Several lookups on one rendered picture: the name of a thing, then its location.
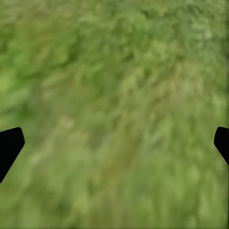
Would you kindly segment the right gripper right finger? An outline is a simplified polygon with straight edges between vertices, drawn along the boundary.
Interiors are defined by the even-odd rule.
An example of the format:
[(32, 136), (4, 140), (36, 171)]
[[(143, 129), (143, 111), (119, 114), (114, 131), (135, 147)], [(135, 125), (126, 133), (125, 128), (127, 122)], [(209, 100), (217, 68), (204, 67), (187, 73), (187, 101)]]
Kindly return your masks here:
[(223, 156), (227, 164), (229, 165), (229, 129), (224, 127), (218, 127), (214, 144)]

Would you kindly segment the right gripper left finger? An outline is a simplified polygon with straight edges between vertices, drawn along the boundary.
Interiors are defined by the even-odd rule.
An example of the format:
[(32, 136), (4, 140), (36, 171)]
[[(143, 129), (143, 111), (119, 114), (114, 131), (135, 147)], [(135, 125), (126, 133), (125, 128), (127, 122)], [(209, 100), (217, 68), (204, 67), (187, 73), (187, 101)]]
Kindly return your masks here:
[(0, 184), (25, 144), (20, 127), (0, 133)]

